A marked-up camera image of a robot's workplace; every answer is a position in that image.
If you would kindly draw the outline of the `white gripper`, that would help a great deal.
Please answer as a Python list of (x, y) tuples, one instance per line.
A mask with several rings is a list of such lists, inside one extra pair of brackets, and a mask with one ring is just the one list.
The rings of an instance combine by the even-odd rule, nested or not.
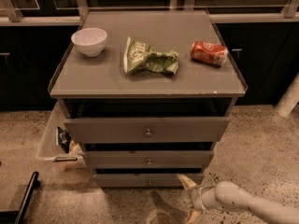
[(185, 190), (191, 189), (189, 196), (192, 208), (185, 219), (185, 224), (192, 224), (199, 216), (202, 210), (211, 209), (215, 202), (215, 188), (212, 186), (200, 187), (189, 179), (186, 175), (177, 174)]

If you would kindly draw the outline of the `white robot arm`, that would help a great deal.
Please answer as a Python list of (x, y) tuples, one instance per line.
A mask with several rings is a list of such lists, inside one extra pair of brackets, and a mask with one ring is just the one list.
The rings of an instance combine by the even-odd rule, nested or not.
[(267, 224), (299, 224), (298, 209), (253, 196), (232, 182), (221, 181), (216, 186), (204, 187), (186, 175), (179, 174), (178, 179), (191, 204), (186, 224), (191, 224), (205, 210), (246, 211)]

